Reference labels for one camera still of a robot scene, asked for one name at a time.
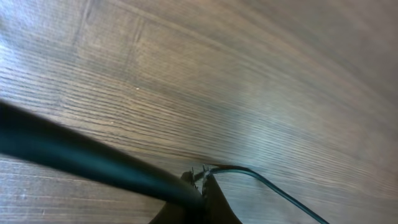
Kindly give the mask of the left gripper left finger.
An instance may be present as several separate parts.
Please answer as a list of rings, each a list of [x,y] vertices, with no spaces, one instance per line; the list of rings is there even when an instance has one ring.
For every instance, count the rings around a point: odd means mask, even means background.
[[[202,222],[202,194],[195,184],[192,171],[184,172],[180,178],[171,177],[157,181],[157,197],[165,205],[149,222],[150,224],[183,224]]]

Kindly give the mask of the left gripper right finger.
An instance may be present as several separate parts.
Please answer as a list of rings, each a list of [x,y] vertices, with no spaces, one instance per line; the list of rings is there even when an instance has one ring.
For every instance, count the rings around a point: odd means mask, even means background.
[[[202,187],[202,196],[205,201],[204,223],[242,224],[229,206],[214,177],[217,172],[231,170],[232,168],[236,168],[236,166],[221,166],[204,171]]]

